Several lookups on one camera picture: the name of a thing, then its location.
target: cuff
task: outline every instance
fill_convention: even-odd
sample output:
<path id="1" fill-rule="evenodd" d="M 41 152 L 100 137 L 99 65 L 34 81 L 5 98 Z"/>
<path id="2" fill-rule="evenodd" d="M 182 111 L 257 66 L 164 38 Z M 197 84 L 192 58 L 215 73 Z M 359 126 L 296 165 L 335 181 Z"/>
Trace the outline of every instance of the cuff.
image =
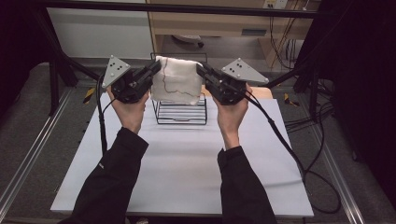
<path id="1" fill-rule="evenodd" d="M 146 149 L 149 147 L 149 143 L 147 143 L 143 138 L 123 127 L 117 133 L 115 144 L 121 145 L 129 150 L 133 150 L 134 153 L 137 153 L 141 157 L 143 157 Z"/>
<path id="2" fill-rule="evenodd" d="M 222 149 L 218 154 L 218 164 L 220 170 L 227 166 L 227 163 L 239 157 L 246 157 L 242 147 L 233 147 L 228 150 Z"/>

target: black jacket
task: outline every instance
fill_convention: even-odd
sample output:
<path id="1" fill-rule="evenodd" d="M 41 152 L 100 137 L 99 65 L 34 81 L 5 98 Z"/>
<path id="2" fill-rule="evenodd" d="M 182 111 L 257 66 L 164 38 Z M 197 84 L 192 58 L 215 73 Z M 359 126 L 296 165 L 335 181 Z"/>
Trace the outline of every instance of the black jacket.
<path id="1" fill-rule="evenodd" d="M 60 224 L 123 223 L 143 155 L 149 144 L 121 128 L 112 148 L 87 177 L 71 217 Z M 262 183 L 241 147 L 221 151 L 223 223 L 276 223 Z"/>

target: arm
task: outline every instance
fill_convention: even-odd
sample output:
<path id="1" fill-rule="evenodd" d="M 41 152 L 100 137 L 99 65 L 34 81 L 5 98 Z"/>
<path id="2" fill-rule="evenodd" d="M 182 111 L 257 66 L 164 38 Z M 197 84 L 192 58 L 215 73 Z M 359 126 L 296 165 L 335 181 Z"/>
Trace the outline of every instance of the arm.
<path id="1" fill-rule="evenodd" d="M 149 146 L 137 135 L 148 98 L 147 93 L 135 104 L 113 102 L 122 128 L 112 148 L 87 177 L 71 217 L 61 224 L 123 223 L 142 157 Z"/>
<path id="2" fill-rule="evenodd" d="M 215 98 L 214 101 L 226 149 L 218 155 L 223 223 L 276 223 L 265 189 L 239 144 L 238 129 L 248 111 L 248 100 L 236 105 L 221 105 Z"/>

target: handheld controller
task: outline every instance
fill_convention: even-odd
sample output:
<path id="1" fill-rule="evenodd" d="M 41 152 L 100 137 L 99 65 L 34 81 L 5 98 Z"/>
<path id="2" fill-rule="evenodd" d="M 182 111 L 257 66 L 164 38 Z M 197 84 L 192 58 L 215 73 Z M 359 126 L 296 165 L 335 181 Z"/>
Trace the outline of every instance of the handheld controller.
<path id="1" fill-rule="evenodd" d="M 214 69 L 207 63 L 197 64 L 197 74 L 204 78 L 205 87 L 222 105 L 235 105 L 244 98 L 246 83 L 267 84 L 268 78 L 240 58 Z"/>
<path id="2" fill-rule="evenodd" d="M 111 85 L 111 92 L 117 100 L 125 104 L 136 103 L 149 90 L 152 77 L 160 69 L 160 62 L 154 62 L 135 71 L 131 69 Z"/>
<path id="3" fill-rule="evenodd" d="M 128 63 L 111 56 L 102 87 L 111 85 L 111 92 L 117 100 L 125 104 L 133 104 L 149 90 L 152 77 L 160 70 L 159 61 L 140 69 L 132 69 Z"/>
<path id="4" fill-rule="evenodd" d="M 246 81 L 230 77 L 207 63 L 202 65 L 197 64 L 197 74 L 204 78 L 205 88 L 222 105 L 235 105 L 244 98 L 241 92 L 246 91 Z"/>

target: white towel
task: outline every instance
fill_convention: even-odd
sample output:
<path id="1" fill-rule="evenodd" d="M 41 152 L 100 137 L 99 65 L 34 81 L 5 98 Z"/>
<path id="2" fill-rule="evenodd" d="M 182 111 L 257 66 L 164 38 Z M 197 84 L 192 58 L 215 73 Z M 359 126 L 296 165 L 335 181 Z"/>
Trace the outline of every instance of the white towel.
<path id="1" fill-rule="evenodd" d="M 196 105 L 203 79 L 196 72 L 198 62 L 157 56 L 161 70 L 154 76 L 151 99 L 177 104 Z"/>

